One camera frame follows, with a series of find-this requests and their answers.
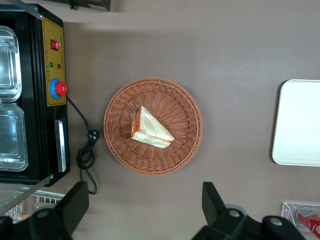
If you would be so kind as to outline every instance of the power cord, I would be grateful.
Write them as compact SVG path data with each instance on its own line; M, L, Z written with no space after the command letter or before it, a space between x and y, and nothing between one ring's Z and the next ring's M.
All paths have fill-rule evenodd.
M83 176L83 170L86 172L86 174L89 176L90 180L93 183L94 186L94 191L88 191L89 194L95 195L98 192L98 186L96 181L94 180L93 176L90 174L89 169L92 168L92 166L95 164L96 157L94 154L94 151L92 148L98 141L100 137L100 133L96 129L90 128L86 118L84 115L80 112L80 110L77 108L77 106L71 101L71 99L67 96L66 99L68 102L74 107L74 109L77 111L77 113L80 115L82 120L84 121L84 124L88 130L88 142L86 143L86 146L82 149L80 149L77 157L76 157L76 163L78 167L80 168L80 180L83 182L84 181L84 176Z

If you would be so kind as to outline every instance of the yellow control panel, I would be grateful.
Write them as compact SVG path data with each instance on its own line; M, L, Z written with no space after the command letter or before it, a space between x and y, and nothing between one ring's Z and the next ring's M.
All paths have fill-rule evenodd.
M42 22L47 106L67 103L64 29L44 18Z

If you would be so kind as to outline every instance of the red button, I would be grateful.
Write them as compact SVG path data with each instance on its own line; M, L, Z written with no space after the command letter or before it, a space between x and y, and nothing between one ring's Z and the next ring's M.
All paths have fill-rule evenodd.
M57 41L51 40L51 49L58 51L59 43Z
M65 96L67 95L68 88L63 81L58 81L54 86L54 90L58 96Z

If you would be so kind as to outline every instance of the round basket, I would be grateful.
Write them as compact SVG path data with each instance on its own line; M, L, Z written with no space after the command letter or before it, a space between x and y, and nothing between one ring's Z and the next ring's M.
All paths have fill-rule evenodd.
M146 107L173 135L167 148L131 139L131 115ZM114 157L128 169L159 176L175 172L196 153L203 123L199 108L180 85L167 79L148 77L122 87L111 99L104 115L104 137Z

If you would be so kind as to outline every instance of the sandwich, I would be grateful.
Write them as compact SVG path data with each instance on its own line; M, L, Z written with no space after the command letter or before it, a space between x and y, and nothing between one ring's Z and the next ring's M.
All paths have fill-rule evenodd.
M175 138L144 107L139 107L132 115L131 138L158 148L167 148Z

